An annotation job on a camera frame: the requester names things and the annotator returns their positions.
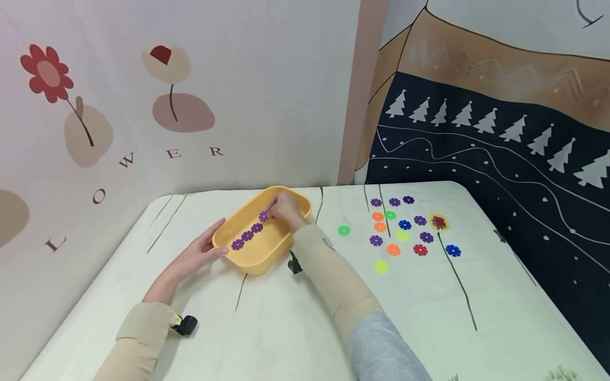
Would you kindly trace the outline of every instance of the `yellow plastic tray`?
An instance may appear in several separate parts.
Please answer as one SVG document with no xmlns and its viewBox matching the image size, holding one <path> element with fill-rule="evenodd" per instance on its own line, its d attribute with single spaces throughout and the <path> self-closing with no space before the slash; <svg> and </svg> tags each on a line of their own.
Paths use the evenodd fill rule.
<svg viewBox="0 0 610 381">
<path fill-rule="evenodd" d="M 231 248 L 233 241 L 241 238 L 245 231 L 251 230 L 255 223 L 260 222 L 259 214 L 281 191 L 291 192 L 299 204 L 303 217 L 307 218 L 309 216 L 311 201 L 307 197 L 286 187 L 270 187 L 260 192 L 229 217 L 212 236 L 212 244 L 215 247 L 228 248 L 229 253 L 226 258 L 248 274 L 263 274 L 292 246 L 292 234 L 288 226 L 273 218 L 263 223 L 263 230 L 255 233 L 251 240 L 245 241 L 240 250 Z"/>
</svg>

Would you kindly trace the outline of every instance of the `gray sleeve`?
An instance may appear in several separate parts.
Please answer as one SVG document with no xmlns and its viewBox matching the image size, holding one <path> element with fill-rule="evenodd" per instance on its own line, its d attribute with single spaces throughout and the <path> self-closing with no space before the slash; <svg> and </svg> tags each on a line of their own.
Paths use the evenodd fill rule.
<svg viewBox="0 0 610 381">
<path fill-rule="evenodd" d="M 372 313 L 356 324 L 348 353 L 358 381 L 432 381 L 386 314 Z"/>
</svg>

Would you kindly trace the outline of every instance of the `hand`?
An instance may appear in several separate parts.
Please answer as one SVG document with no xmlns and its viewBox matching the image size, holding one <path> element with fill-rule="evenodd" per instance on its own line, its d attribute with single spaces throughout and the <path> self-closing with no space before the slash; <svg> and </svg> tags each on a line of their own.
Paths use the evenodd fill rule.
<svg viewBox="0 0 610 381">
<path fill-rule="evenodd" d="M 214 248 L 212 235 L 224 224 L 221 218 L 214 225 L 207 228 L 203 234 L 195 238 L 180 255 L 174 259 L 164 272 L 178 278 L 181 282 L 208 262 L 214 261 L 229 251 L 225 247 Z"/>
<path fill-rule="evenodd" d="M 142 302 L 160 302 L 167 305 L 174 299 L 180 283 L 208 262 L 229 251 L 226 247 L 214 248 L 212 235 L 224 224 L 224 218 L 195 238 L 157 277 Z"/>
<path fill-rule="evenodd" d="M 299 204 L 288 191 L 282 191 L 273 197 L 267 206 L 267 215 L 269 218 L 279 218 L 287 223 L 292 232 L 307 225 L 307 221 L 301 215 Z"/>
</svg>

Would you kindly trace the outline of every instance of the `dark blue wall mural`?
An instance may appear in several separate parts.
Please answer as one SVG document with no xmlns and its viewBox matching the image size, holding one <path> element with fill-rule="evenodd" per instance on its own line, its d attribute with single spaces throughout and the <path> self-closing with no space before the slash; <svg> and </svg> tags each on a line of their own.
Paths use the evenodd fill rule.
<svg viewBox="0 0 610 381">
<path fill-rule="evenodd" d="M 607 132 L 544 106 L 396 73 L 366 181 L 466 187 L 610 369 L 609 166 Z"/>
</svg>

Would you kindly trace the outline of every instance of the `beige sleeve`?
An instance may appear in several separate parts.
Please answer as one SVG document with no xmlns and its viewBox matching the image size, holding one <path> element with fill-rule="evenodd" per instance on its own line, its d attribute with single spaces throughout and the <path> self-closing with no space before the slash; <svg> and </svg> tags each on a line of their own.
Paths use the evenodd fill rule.
<svg viewBox="0 0 610 381">
<path fill-rule="evenodd" d="M 331 312 L 343 345 L 349 348 L 356 323 L 370 313 L 383 312 L 377 298 L 316 225 L 300 228 L 293 240 L 296 259 Z"/>
<path fill-rule="evenodd" d="M 135 305 L 93 381 L 148 381 L 173 318 L 174 310 L 169 305 L 157 302 Z"/>
</svg>

